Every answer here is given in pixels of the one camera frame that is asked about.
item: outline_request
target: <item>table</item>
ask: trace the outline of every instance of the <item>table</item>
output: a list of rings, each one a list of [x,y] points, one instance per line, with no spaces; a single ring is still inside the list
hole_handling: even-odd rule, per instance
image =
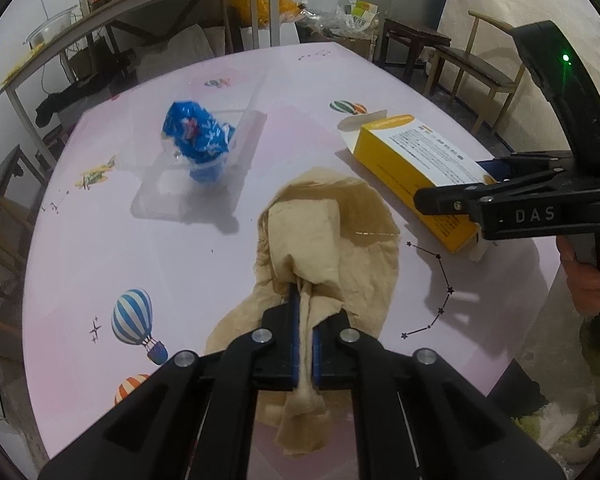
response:
[[[29,134],[29,137],[31,137],[37,149],[45,157],[45,160],[52,168],[56,166],[56,160],[40,138],[36,127],[22,106],[22,102],[20,101],[16,90],[22,83],[55,56],[61,57],[63,66],[65,66],[66,69],[68,60],[66,59],[65,50],[76,41],[87,36],[94,30],[107,25],[107,23],[112,22],[121,14],[130,10],[139,9],[140,7],[144,7],[156,1],[158,0],[112,0],[108,4],[94,10],[91,14],[77,23],[74,23],[71,27],[56,36],[53,41],[46,44],[38,53],[20,67],[0,89],[0,95],[4,92],[7,94],[13,109],[16,111],[16,114],[22,122],[26,132]],[[252,30],[258,30],[256,0],[251,0],[251,21]],[[269,6],[269,23],[270,44],[271,46],[277,46],[280,44],[280,11],[278,0],[271,0]],[[254,48],[259,48],[258,38],[256,38],[256,36],[257,34],[254,35],[253,44]]]
[[[230,85],[205,85],[221,78]],[[141,186],[138,175],[146,175],[162,150],[159,133],[171,102],[186,95],[209,110],[244,109],[260,84],[251,106],[266,121],[254,130],[259,141],[236,199],[204,195],[183,222],[135,218],[130,208]],[[184,348],[203,352],[219,319],[251,292],[260,212],[284,183],[314,166],[367,180],[401,230],[400,275],[380,341],[405,354],[434,348],[481,391],[490,391],[554,280],[559,265],[554,240],[501,242],[479,263],[469,261],[465,251],[445,253],[414,213],[352,158],[336,130],[346,114],[330,107],[343,100],[369,112],[413,114],[474,159],[491,158],[431,102],[334,43],[205,61],[83,115],[45,194],[24,288],[27,382],[50,456],[113,406],[125,378],[157,369],[142,347],[114,336],[109,320],[118,297],[144,289],[152,302],[154,340],[170,355]],[[115,154],[125,154],[120,159],[125,164],[105,172],[106,181],[75,187],[84,170]],[[434,322],[443,306],[446,314]],[[410,332],[416,333],[403,338]],[[254,450],[285,479],[320,478],[352,457],[351,422],[334,432],[327,449],[289,460],[272,444],[272,430],[256,425]]]
[[[424,47],[451,45],[451,38],[446,37],[444,34],[440,34],[432,28],[425,27],[424,25],[405,25],[387,19],[384,20],[384,28],[382,30],[382,45],[380,46],[380,57],[378,59],[378,66],[380,68],[384,68],[387,65],[386,53],[389,49],[389,39],[398,41],[409,47],[407,63],[404,65],[404,72],[402,74],[402,81],[407,84],[411,83],[411,77],[413,76],[416,62]]]

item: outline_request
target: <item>yellow box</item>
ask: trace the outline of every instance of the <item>yellow box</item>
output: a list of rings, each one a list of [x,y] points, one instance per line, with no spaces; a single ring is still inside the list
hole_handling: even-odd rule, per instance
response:
[[[424,187],[495,181],[459,148],[411,115],[365,124],[353,155],[384,182],[455,253],[477,233],[466,216],[424,216],[413,195]]]

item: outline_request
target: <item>star print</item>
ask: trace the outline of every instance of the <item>star print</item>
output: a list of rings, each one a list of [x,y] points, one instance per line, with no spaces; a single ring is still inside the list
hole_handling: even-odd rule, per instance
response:
[[[427,257],[433,256],[433,257],[435,257],[435,259],[438,260],[438,265],[440,266],[440,271],[442,272],[442,277],[445,280],[444,283],[446,285],[446,296],[443,297],[444,303],[442,304],[442,306],[440,306],[437,309],[437,315],[434,317],[434,319],[431,321],[431,323],[429,323],[428,325],[425,325],[417,330],[414,330],[415,327],[413,327],[413,326],[409,327],[410,332],[402,332],[402,335],[401,335],[402,339],[407,339],[411,334],[426,332],[427,330],[430,330],[431,328],[433,328],[433,325],[435,324],[435,322],[440,318],[440,316],[442,316],[446,312],[445,311],[446,304],[447,304],[449,298],[451,297],[451,295],[455,292],[453,287],[450,285],[449,280],[447,279],[447,276],[445,273],[445,268],[442,263],[442,254],[436,254],[432,251],[427,251],[426,249],[420,247],[417,243],[414,243],[414,242],[405,241],[405,243],[406,243],[407,247],[413,247],[416,250],[422,251],[425,256],[427,256]]]

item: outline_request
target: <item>human hand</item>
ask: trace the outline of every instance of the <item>human hand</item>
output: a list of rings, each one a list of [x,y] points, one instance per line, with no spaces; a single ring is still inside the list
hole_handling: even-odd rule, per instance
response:
[[[555,244],[567,273],[567,286],[576,310],[584,316],[600,313],[600,271],[576,261],[575,252],[566,236],[557,236]]]

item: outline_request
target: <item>blue striped hot air balloon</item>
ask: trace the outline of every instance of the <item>blue striped hot air balloon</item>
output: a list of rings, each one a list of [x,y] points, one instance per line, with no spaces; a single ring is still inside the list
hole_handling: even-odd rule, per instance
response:
[[[169,358],[167,349],[151,336],[153,311],[151,298],[141,288],[132,288],[118,298],[111,316],[111,328],[119,341],[144,346],[147,356],[157,365]]]

